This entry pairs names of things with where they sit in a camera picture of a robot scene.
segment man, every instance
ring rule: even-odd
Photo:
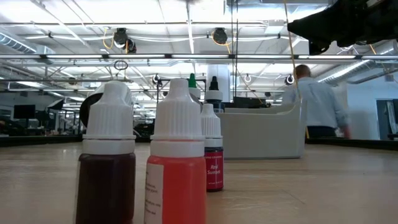
[[[311,78],[311,70],[306,65],[297,66],[296,74],[300,94],[307,101],[307,128],[310,138],[335,137],[336,128],[340,128],[345,137],[350,138],[347,114],[337,102],[330,86]],[[299,99],[295,86],[288,87],[282,97],[282,104],[294,103]]]

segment brown liquid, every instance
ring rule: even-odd
[[[136,155],[79,157],[76,224],[127,224],[134,215]]]

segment dark pants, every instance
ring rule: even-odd
[[[336,137],[335,129],[326,126],[308,126],[310,138]]]

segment white shirt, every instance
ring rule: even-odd
[[[298,80],[298,89],[307,101],[307,126],[337,128],[348,125],[347,114],[329,85],[304,77]],[[282,97],[282,104],[294,103],[299,98],[295,86],[288,87]]]

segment red liquid bottle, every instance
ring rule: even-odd
[[[224,149],[221,123],[214,114],[213,105],[205,103],[201,112],[201,129],[205,139],[206,183],[208,192],[224,187]]]
[[[157,105],[147,161],[145,224],[206,223],[206,161],[200,105],[173,79]]]
[[[105,84],[90,108],[79,157],[76,224],[128,224],[134,215],[136,157],[132,108],[120,82]]]

